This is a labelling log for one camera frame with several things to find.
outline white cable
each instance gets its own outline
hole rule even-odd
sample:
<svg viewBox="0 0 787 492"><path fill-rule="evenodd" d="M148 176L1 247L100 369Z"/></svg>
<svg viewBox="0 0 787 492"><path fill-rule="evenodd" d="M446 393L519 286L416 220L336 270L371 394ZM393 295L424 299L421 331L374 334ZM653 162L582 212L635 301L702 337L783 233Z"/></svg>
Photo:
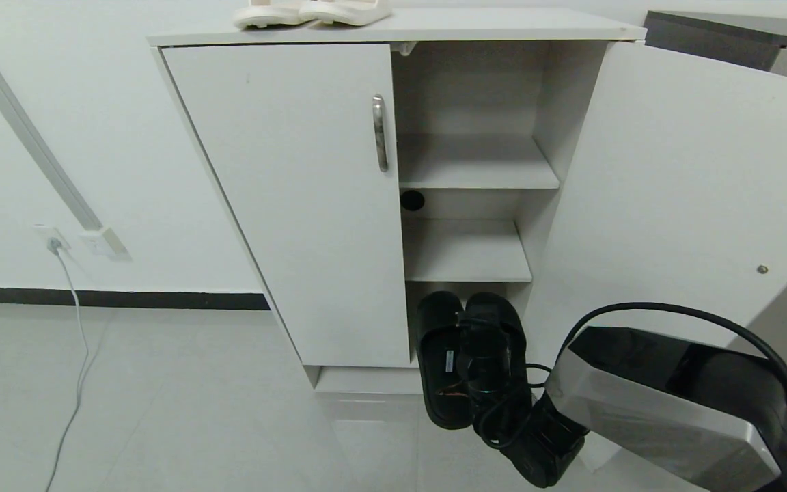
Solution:
<svg viewBox="0 0 787 492"><path fill-rule="evenodd" d="M84 324L81 323L81 303L78 302L78 293L75 292L74 284L72 284L72 277L68 274L68 268L66 268L66 262L63 261L62 256L59 255L59 249L62 248L62 243L60 243L56 239L51 239L47 243L47 249L50 249L54 255L57 256L57 260L59 260L59 264L63 267L63 272L66 274L66 280L68 280L68 287L69 290L72 291L72 298L74 298L74 307L75 312L78 315L78 328L81 330L81 339L84 340L84 362L81 364L81 371L78 373L78 385L75 388L75 405L74 411L72 412L72 417L69 418L68 424L66 424L66 429L63 430L62 437L59 438L59 446L57 447L57 455L56 458L53 460L53 471L51 471L51 478L47 480L47 487L44 488L44 492L50 492L51 485L53 485L53 477L56 477L57 474L57 466L59 466L59 455L62 453L63 444L66 442L66 434L68 434L69 428L72 426L74 422L74 418L78 415L78 410L81 408L81 393L84 392L84 379L87 378L87 359L90 358L90 346L87 345L87 336L84 334Z"/></svg>

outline gray tiled floor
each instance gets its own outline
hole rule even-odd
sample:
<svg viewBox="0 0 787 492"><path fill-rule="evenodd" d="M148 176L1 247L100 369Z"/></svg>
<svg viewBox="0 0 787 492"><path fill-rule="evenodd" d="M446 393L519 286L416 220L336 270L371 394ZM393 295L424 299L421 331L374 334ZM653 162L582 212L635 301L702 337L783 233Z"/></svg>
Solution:
<svg viewBox="0 0 787 492"><path fill-rule="evenodd" d="M54 491L533 489L419 398L315 395L268 312L83 312L101 350ZM46 482L82 358L72 316L0 305L0 491ZM696 489L623 452L555 490Z"/></svg>

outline cabinet door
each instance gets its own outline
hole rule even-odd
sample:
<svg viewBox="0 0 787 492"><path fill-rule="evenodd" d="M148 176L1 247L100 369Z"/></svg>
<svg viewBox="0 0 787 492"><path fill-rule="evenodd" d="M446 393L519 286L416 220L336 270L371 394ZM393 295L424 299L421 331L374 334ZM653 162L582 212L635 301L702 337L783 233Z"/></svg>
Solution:
<svg viewBox="0 0 787 492"><path fill-rule="evenodd" d="M787 284L787 78L613 43L562 188L527 308L528 360L550 364L581 316L615 302L747 325ZM595 321L734 339L675 314Z"/></svg>
<svg viewBox="0 0 787 492"><path fill-rule="evenodd" d="M303 364L407 366L387 44L164 54ZM386 172L376 94L387 103Z"/></svg>

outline slipper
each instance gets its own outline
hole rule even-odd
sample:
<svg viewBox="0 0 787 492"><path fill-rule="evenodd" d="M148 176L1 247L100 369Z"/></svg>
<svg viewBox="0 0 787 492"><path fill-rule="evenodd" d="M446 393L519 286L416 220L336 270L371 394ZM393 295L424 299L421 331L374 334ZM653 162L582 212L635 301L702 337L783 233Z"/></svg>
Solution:
<svg viewBox="0 0 787 492"><path fill-rule="evenodd" d="M232 13L232 24L239 29L246 29L249 26L263 28L278 24L297 25L309 20L302 19L299 15L303 2L273 5L269 0L249 0L247 4L249 6Z"/></svg>
<svg viewBox="0 0 787 492"><path fill-rule="evenodd" d="M393 12L390 0L321 0L304 3L299 15L304 20L320 20L326 24L367 25Z"/></svg>
<svg viewBox="0 0 787 492"><path fill-rule="evenodd" d="M512 432L513 423L530 411L533 406L533 392L527 386L527 336L521 326L521 318L515 307L503 296L491 292L475 293L466 302L466 312L487 312L489 309L497 313L500 327L506 334L509 342L509 371L512 380L506 394L509 403L493 416L488 416L484 432L491 439L499 439ZM473 409L475 424L473 427L479 433L478 422L481 416L478 409Z"/></svg>
<svg viewBox="0 0 787 492"><path fill-rule="evenodd" d="M443 429L465 429L472 423L469 397L455 361L460 351L457 312L460 298L450 292L434 292L418 305L418 367L424 387L424 406L430 420Z"/></svg>

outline white slipper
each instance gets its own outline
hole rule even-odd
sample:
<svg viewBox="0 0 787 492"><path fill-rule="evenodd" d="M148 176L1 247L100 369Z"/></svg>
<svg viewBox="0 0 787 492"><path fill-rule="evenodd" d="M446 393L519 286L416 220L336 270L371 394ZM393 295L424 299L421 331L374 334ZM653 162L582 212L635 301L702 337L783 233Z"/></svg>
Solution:
<svg viewBox="0 0 787 492"><path fill-rule="evenodd" d="M321 0L303 3L299 16L303 20L320 20L326 24L367 25L393 12L390 0Z"/></svg>
<svg viewBox="0 0 787 492"><path fill-rule="evenodd" d="M249 6L232 13L232 24L239 29L249 26L266 27L267 25L297 25L307 19L299 16L299 8L303 2L276 3L269 0L249 0Z"/></svg>

